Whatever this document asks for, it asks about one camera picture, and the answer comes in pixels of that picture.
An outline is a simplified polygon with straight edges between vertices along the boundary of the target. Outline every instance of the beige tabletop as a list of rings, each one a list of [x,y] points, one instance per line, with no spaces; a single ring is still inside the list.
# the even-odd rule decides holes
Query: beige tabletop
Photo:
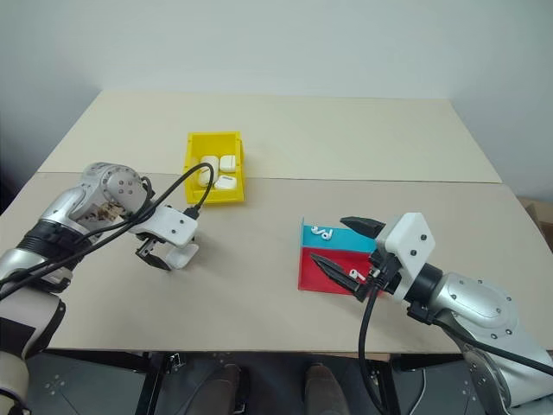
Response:
[[[240,131],[255,178],[501,182],[445,99],[102,92],[40,167],[178,174],[190,131]]]
[[[156,190],[177,176],[152,174]],[[15,246],[76,173],[38,173],[0,217],[0,251]],[[352,352],[363,305],[299,291],[300,223],[345,215],[386,221],[423,212],[436,239],[430,262],[511,292],[526,329],[553,349],[553,256],[508,187],[485,183],[249,179],[247,201],[206,206],[200,250],[184,271],[147,266],[126,234],[86,257],[61,295],[67,314],[53,348]],[[182,189],[169,199],[184,208]],[[370,352],[455,352],[439,330],[381,298]]]

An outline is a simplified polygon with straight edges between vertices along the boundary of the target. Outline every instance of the gray floor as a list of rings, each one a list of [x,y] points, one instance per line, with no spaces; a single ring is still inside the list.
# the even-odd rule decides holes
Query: gray floor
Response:
[[[250,415],[300,415],[307,367],[328,366],[339,381],[352,415],[376,414],[361,382],[357,361],[309,354],[193,354],[179,372],[168,375],[157,405],[158,415],[182,415],[201,382],[225,363],[248,367]],[[34,415],[132,414],[143,374],[49,354],[29,361],[29,407]],[[463,362],[426,369],[427,388],[415,414],[484,414],[473,394]],[[407,413],[422,385],[421,371],[395,373],[402,411]]]

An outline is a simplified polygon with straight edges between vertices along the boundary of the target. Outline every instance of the person's foot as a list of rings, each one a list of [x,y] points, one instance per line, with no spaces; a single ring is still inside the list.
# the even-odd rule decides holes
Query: person's foot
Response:
[[[239,383],[240,368],[233,364],[225,365],[200,386],[186,415],[233,414]]]
[[[306,415],[349,415],[340,385],[328,367],[313,365],[305,379]]]

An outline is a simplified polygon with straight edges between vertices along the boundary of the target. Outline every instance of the yellow bin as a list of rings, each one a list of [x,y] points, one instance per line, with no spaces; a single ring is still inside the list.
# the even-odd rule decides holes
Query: yellow bin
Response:
[[[188,133],[187,154],[184,160],[184,171],[200,162],[203,156],[225,155],[236,156],[236,172],[224,173],[236,177],[237,186],[232,190],[220,190],[211,187],[206,203],[226,203],[244,201],[244,150],[239,131],[190,132]],[[197,203],[204,194],[205,188],[198,184],[198,174],[194,173],[184,182],[185,194],[189,204]]]

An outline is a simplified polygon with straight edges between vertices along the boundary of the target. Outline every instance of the white wall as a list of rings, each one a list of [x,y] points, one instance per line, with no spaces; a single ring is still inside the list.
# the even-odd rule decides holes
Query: white wall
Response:
[[[103,88],[450,98],[516,193],[553,200],[551,16],[549,0],[0,0],[2,172],[21,187]]]

